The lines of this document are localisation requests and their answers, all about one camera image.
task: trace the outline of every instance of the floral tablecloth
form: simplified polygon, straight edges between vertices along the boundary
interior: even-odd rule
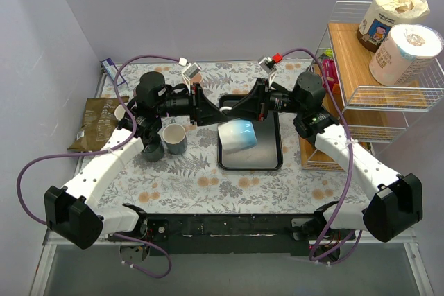
[[[224,94],[246,94],[256,77],[265,76],[254,62],[201,63],[205,95],[217,105]],[[280,64],[277,82],[292,88],[308,62],[286,60]],[[178,64],[134,64],[123,72],[129,95],[147,71],[164,74],[167,83],[181,82]],[[114,97],[109,78],[102,96]],[[300,165],[298,135],[292,114],[280,115],[284,164],[278,171],[225,171],[217,164],[216,125],[197,128],[187,117],[176,123],[187,129],[188,149],[181,156],[165,156],[147,162],[136,156],[100,200],[101,207],[125,202],[152,213],[311,213],[321,205],[337,200],[342,193],[345,173],[303,171]],[[163,124],[170,119],[163,119]],[[348,202],[364,202],[363,191],[353,184]]]

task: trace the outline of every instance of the gray wall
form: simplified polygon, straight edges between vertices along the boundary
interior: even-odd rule
[[[46,228],[19,206],[15,181],[35,157],[61,153],[80,125],[99,68],[65,0],[0,0],[0,295],[27,295]],[[24,178],[29,207],[44,218],[43,194],[74,171],[43,162]]]
[[[444,34],[444,2],[428,0],[426,25]],[[444,53],[440,56],[444,64]],[[424,220],[417,224],[419,250],[435,295],[444,295],[444,102],[395,142],[382,159],[401,173],[415,173],[422,181]]]
[[[67,0],[99,58],[257,59],[314,50],[338,0]]]

